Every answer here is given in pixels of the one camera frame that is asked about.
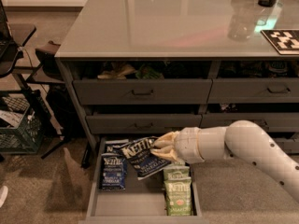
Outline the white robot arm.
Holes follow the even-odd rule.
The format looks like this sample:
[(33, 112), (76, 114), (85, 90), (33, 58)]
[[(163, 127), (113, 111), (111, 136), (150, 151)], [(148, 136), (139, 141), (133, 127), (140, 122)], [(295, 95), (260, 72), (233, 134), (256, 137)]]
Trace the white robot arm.
[(259, 125), (238, 120), (225, 127), (186, 127), (166, 133), (150, 152), (164, 160), (195, 164), (234, 155), (254, 165), (299, 201), (299, 164), (288, 156)]

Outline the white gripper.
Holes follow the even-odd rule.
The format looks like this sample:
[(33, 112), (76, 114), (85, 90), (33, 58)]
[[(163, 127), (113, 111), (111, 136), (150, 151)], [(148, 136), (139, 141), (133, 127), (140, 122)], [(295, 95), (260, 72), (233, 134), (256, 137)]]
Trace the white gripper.
[(160, 136), (153, 146), (157, 148), (175, 147), (169, 152), (162, 152), (160, 149), (152, 149), (150, 152), (161, 158), (171, 162), (188, 164), (200, 163), (205, 160), (202, 158), (199, 150), (198, 134), (200, 129), (197, 127), (188, 127), (182, 129), (180, 132), (170, 132)]

